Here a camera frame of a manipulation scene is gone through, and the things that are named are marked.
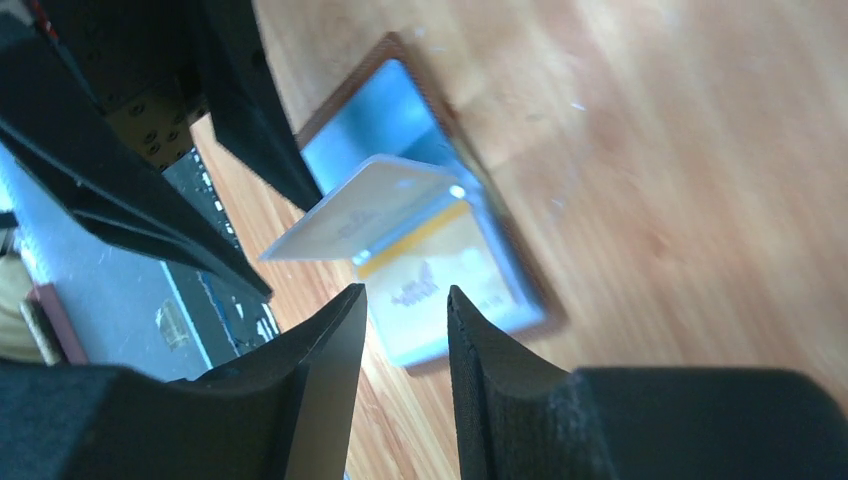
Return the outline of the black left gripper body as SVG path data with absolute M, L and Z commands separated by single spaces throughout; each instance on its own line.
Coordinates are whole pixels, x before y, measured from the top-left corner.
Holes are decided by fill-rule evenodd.
M 120 140 L 158 171 L 206 114 L 181 1 L 29 1 L 36 25 Z

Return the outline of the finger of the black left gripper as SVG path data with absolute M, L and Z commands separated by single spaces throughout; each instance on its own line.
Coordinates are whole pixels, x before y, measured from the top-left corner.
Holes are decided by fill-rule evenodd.
M 1 143 L 78 225 L 107 244 L 271 297 L 245 256 L 119 139 L 48 43 L 11 13 L 1 16 Z
M 288 122 L 250 1 L 190 1 L 191 43 L 216 140 L 303 211 L 322 199 Z

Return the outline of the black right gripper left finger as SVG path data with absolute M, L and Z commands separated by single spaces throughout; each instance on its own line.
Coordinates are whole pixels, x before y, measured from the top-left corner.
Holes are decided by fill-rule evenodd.
M 104 365 L 1 367 L 5 479 L 340 479 L 364 347 L 352 284 L 193 381 Z

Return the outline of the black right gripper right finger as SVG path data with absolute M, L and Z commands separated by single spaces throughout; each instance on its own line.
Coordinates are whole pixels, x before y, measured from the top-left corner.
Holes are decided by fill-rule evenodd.
M 847 419 L 791 370 L 565 371 L 447 299 L 465 479 L 843 479 Z

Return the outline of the brown leather card holder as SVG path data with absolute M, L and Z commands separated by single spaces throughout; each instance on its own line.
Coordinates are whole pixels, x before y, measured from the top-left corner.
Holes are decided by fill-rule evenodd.
M 544 315 L 540 323 L 508 333 L 533 332 L 555 320 L 557 307 L 548 283 L 503 197 L 468 145 L 420 57 L 400 34 L 389 32 L 370 49 L 305 123 L 297 140 L 322 199 L 377 154 L 442 166 L 458 179 L 459 184 L 449 190 L 447 204 L 389 245 L 368 257 L 339 259 L 352 263 L 358 282 L 363 283 L 356 277 L 356 267 L 453 203 L 465 201 L 509 278 L 523 283 L 523 292 L 538 302 Z

